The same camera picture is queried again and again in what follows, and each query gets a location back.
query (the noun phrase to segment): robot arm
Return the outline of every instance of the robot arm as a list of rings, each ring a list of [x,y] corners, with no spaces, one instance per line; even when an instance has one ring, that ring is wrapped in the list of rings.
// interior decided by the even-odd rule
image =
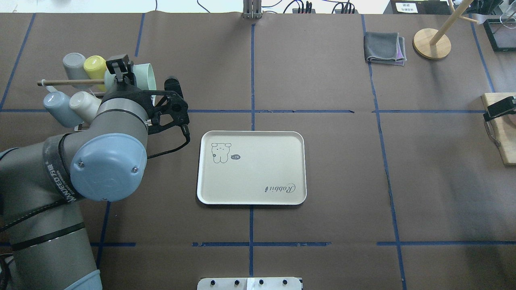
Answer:
[[[102,289],[75,201],[116,201],[132,194],[147,163],[149,134],[178,125],[188,143],[188,106],[181,90],[142,91],[135,86],[131,65],[126,56],[108,66],[117,75],[116,83],[105,94],[90,129],[51,137],[0,159],[7,223],[36,208],[60,205],[9,229],[15,262],[10,267],[12,289]],[[179,87],[176,80],[167,82],[166,89]],[[152,95],[164,97],[153,106]],[[174,121],[161,126],[162,114]]]

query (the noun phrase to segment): wooden stand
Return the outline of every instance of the wooden stand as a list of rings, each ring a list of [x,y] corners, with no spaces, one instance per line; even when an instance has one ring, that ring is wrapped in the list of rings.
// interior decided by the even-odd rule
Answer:
[[[447,56],[452,50],[452,43],[446,35],[448,29],[455,23],[458,18],[463,18],[461,14],[473,0],[464,0],[457,7],[457,10],[443,24],[441,29],[424,28],[416,33],[412,45],[420,55],[429,59],[441,59]]]

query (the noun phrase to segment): blue tape line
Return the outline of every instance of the blue tape line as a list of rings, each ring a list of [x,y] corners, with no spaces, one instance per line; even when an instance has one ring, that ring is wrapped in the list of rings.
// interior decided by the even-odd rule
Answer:
[[[101,243],[90,243],[92,247],[99,247]],[[103,247],[136,247],[136,243],[103,243]]]
[[[254,131],[254,27],[251,25],[251,131]]]
[[[516,245],[514,240],[444,240],[444,241],[401,241],[402,246],[505,246]],[[394,241],[379,241],[377,246],[395,246]]]
[[[256,23],[251,25],[251,131],[255,125],[254,107],[254,28]],[[254,206],[249,207],[249,277],[254,276]]]
[[[221,242],[221,243],[192,243],[192,247],[250,247],[248,242]],[[253,247],[326,247],[331,245],[330,241],[253,241]]]
[[[251,113],[252,110],[195,110],[188,109],[189,113]]]
[[[255,110],[256,113],[354,113],[352,110]]]
[[[331,245],[329,241],[309,242],[255,242],[255,247],[326,247]]]
[[[100,268],[100,261],[101,261],[101,258],[102,258],[102,249],[104,248],[104,239],[106,237],[107,220],[109,218],[109,209],[110,209],[110,207],[111,207],[111,202],[108,201],[106,203],[106,212],[104,213],[104,222],[102,224],[102,232],[100,234],[99,250],[97,252],[97,261],[96,261],[97,269]]]
[[[248,242],[192,243],[192,247],[249,247]]]
[[[140,31],[138,32],[138,41],[136,41],[136,50],[134,51],[134,56],[138,57],[138,52],[140,50],[140,41],[141,41],[141,32],[143,31],[143,22],[145,20],[145,13],[141,14],[141,21],[140,21]]]
[[[254,277],[254,206],[249,207],[249,277]]]
[[[365,36],[365,32],[366,32],[365,18],[364,18],[363,14],[361,15],[361,17],[362,17],[362,28],[363,28],[364,36]],[[367,66],[369,68],[369,78],[371,81],[371,90],[373,92],[373,97],[374,97],[374,102],[375,102],[375,112],[376,112],[375,114],[376,114],[376,122],[378,125],[378,134],[380,135],[380,146],[382,149],[383,167],[385,169],[385,175],[387,177],[387,184],[389,187],[389,199],[391,200],[391,216],[392,216],[392,224],[393,224],[393,228],[394,228],[394,237],[396,239],[396,250],[398,252],[398,264],[399,264],[399,272],[401,275],[401,286],[402,286],[403,290],[407,290],[407,282],[405,279],[405,269],[403,266],[403,257],[401,255],[401,245],[399,243],[398,222],[396,220],[396,209],[394,207],[394,197],[392,194],[392,187],[391,187],[391,177],[389,175],[389,166],[387,164],[387,154],[385,152],[385,143],[383,141],[383,132],[382,132],[382,126],[381,126],[381,122],[380,122],[380,112],[379,112],[380,109],[378,107],[378,98],[376,96],[376,89],[375,89],[375,85],[373,83],[373,68],[372,68],[370,62],[367,63]]]
[[[378,110],[379,113],[422,113],[422,114],[483,114],[485,110]]]
[[[478,49],[478,54],[480,55],[480,60],[482,61],[484,71],[486,72],[486,77],[487,77],[487,81],[489,83],[489,87],[491,88],[491,92],[494,93],[495,90],[494,90],[494,86],[493,86],[493,80],[491,79],[491,75],[489,74],[489,70],[487,69],[487,64],[486,64],[486,61],[484,60],[482,49],[480,48],[480,43],[478,42],[475,25],[473,25],[473,23],[471,23],[470,25],[471,25],[471,30],[473,31],[473,38],[475,38],[475,43],[477,44],[477,49]]]
[[[0,110],[0,112],[5,112],[5,113],[46,113],[48,112],[47,110],[45,109],[39,109],[39,110],[36,110],[36,109],[3,109],[3,110]]]
[[[189,113],[354,113],[352,110],[209,110],[209,109],[188,109]]]
[[[2,96],[2,100],[0,101],[0,110],[2,110],[2,108],[4,107],[5,99],[7,98],[7,93],[9,93],[9,87],[11,86],[12,79],[14,78],[14,73],[16,72],[16,68],[18,67],[20,58],[22,57],[23,48],[25,48],[25,44],[27,43],[27,38],[29,37],[29,33],[32,29],[32,25],[34,23],[35,18],[36,14],[33,13],[33,17],[30,19],[29,27],[27,28],[27,32],[25,33],[25,38],[23,38],[22,46],[20,47],[20,51],[18,52],[18,56],[16,57],[16,61],[14,62],[14,66],[12,67],[11,75],[9,76],[9,80],[7,81],[7,86],[5,87],[4,95]]]

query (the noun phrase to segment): black frame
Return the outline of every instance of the black frame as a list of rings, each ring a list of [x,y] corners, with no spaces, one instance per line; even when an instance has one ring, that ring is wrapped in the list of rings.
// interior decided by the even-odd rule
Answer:
[[[516,47],[499,47],[496,43],[496,39],[494,38],[493,30],[491,28],[491,23],[502,24],[499,19],[486,19],[484,22],[484,28],[486,29],[487,37],[489,38],[489,42],[493,47],[493,50],[496,52],[514,52],[516,51]]]

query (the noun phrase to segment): table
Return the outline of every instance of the table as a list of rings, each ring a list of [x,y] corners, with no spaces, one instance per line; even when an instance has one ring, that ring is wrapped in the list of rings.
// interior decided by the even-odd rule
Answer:
[[[485,132],[480,95],[516,90],[516,54],[494,53],[482,26],[458,21],[446,58],[418,56],[414,34],[445,20],[0,14],[0,151],[69,132],[36,86],[66,77],[65,54],[128,53],[152,63],[158,89],[179,78],[192,142],[150,160],[130,197],[82,202],[106,289],[194,289],[203,277],[248,276],[303,277],[305,289],[515,288],[516,169]],[[405,66],[368,65],[366,30],[405,37]],[[150,136],[148,153],[182,143],[174,130]],[[200,203],[199,145],[210,130],[299,132],[306,201]]]

